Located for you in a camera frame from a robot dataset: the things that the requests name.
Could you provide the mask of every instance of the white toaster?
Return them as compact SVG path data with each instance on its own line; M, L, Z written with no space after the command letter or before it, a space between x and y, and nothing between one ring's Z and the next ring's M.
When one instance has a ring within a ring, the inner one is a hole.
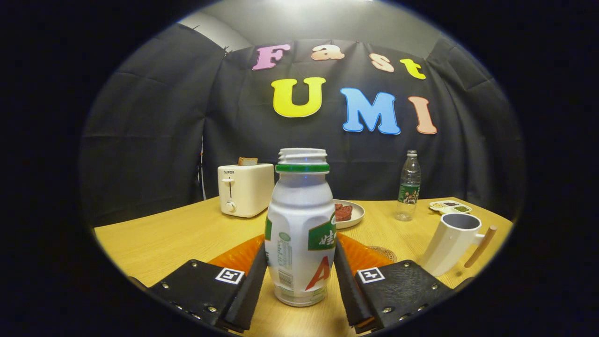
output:
M265 210L270 203L274 189L274 166L220 166L218 180L221 212L251 218Z

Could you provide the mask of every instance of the toaster knob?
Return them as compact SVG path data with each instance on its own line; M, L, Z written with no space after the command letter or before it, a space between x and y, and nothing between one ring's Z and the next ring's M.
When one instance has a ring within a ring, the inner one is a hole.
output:
M237 209L237 206L235 205L235 203L233 201L227 201L225 204L225 209L228 212L235 212L235 210Z

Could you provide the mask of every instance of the table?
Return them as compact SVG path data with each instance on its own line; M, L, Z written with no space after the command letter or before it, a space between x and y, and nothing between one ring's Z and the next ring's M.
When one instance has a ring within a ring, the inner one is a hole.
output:
M419 263L441 217L428 206L440 200L455 200L472 207L471 214L483 222L481 234L486 233L491 224L498 227L487 249L470 268L464 268L464 263L476 249L475 245L469 247L449 272L437 277L455 288L466 278L477 275L499 250L513 225L511 221L453 197L419 200L414 219L409 222L394 218L395 200L350 200L364 208L364 219L339 232L364 245L387 248L397 255L398 261L409 259ZM125 275L150 287L190 259L209 261L262 234L266 214L265 210L250 219L225 215L220 211L219 198L215 197L144 218L97 227L95 233L105 253ZM328 294L323 301L306 308L294 308L276 299L267 270L250 330L239 335L295 337L301 332L302 336L356 336L348 326L334 271L333 266Z

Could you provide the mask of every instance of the white plate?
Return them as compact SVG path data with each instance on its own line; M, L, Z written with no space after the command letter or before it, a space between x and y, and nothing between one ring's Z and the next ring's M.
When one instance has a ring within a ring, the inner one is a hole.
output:
M352 217L347 221L337 221L337 229L344 229L357 225L364 218L364 208L362 206L345 200L333 199L336 204L352 207Z

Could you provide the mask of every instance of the water bottle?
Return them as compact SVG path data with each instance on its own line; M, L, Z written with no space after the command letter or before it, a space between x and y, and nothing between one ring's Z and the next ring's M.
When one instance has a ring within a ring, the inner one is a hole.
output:
M410 221L414 217L420 194L420 164L416 150L408 150L408 159L401 171L400 193L397 197L396 218Z
M320 302L330 280L337 232L322 149L281 149L264 247L274 294L291 306Z

